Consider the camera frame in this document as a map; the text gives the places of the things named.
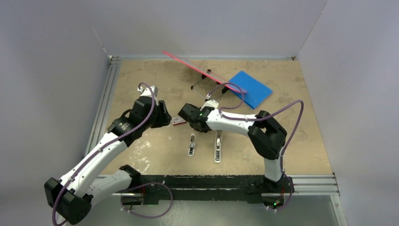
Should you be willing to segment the long white stapler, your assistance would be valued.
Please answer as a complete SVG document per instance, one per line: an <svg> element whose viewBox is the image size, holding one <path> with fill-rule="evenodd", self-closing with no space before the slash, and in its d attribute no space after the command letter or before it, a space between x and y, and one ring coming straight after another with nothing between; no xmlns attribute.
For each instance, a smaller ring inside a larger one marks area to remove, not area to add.
<svg viewBox="0 0 399 226"><path fill-rule="evenodd" d="M221 144L222 144L222 131L217 130L215 136L215 151L214 151L214 161L216 163L221 162Z"/></svg>

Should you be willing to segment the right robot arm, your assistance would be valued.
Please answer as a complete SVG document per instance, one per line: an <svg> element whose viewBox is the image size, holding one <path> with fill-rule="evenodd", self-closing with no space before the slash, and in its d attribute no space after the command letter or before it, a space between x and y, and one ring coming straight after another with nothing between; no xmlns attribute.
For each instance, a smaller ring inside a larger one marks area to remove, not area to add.
<svg viewBox="0 0 399 226"><path fill-rule="evenodd" d="M218 105L214 100L206 101L202 107L186 103L178 116L197 132L222 130L248 137L264 159L265 188L277 191L283 184L280 154L286 144L287 131L266 111L243 115L219 111Z"/></svg>

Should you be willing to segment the red white staple box sleeve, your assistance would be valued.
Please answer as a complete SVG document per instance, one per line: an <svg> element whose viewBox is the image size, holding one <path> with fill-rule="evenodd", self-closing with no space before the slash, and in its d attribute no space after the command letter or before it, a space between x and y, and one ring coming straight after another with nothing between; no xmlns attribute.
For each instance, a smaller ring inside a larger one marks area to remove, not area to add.
<svg viewBox="0 0 399 226"><path fill-rule="evenodd" d="M187 121L184 120L182 117L175 117L172 118L172 125L176 126L176 125L181 125L181 124L185 124Z"/></svg>

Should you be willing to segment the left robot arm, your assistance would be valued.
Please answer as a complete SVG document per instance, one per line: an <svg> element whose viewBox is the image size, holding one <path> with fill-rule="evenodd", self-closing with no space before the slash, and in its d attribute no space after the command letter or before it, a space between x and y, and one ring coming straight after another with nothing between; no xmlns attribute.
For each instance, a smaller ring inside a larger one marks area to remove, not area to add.
<svg viewBox="0 0 399 226"><path fill-rule="evenodd" d="M151 95L141 95L131 109L115 119L99 143L82 161L59 179L50 178L44 184L47 202L52 207L55 226L81 222L91 208L119 191L142 191L156 184L141 179L141 173L129 165L98 180L105 167L120 153L142 137L147 129L165 127L171 122L166 104Z"/></svg>

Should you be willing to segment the small white stapler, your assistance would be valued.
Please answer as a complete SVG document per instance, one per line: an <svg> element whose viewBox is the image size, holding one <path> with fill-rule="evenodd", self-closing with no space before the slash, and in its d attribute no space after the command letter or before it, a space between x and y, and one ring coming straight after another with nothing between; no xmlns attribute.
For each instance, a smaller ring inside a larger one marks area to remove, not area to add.
<svg viewBox="0 0 399 226"><path fill-rule="evenodd" d="M190 143L189 143L189 149L188 149L188 155L190 157L194 156L195 152L195 134L191 133L190 135Z"/></svg>

